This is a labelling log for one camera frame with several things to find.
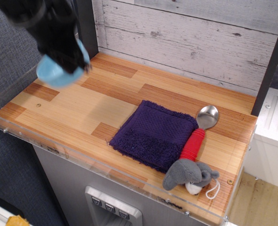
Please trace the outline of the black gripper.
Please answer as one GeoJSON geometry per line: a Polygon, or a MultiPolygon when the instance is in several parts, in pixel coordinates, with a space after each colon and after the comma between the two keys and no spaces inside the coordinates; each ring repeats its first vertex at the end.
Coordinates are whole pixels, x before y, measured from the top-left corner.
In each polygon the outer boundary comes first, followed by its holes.
{"type": "Polygon", "coordinates": [[[68,73],[88,73],[90,57],[74,37],[75,13],[66,0],[24,0],[25,29],[36,39],[39,51],[47,54],[68,73]]]}

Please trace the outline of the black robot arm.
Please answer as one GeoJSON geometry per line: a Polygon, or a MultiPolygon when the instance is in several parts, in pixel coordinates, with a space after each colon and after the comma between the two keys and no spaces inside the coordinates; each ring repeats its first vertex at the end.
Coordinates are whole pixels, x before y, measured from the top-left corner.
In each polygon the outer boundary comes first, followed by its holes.
{"type": "Polygon", "coordinates": [[[66,72],[89,70],[74,36],[76,14],[66,0],[0,0],[0,10],[11,24],[31,34],[41,54],[66,72]]]}

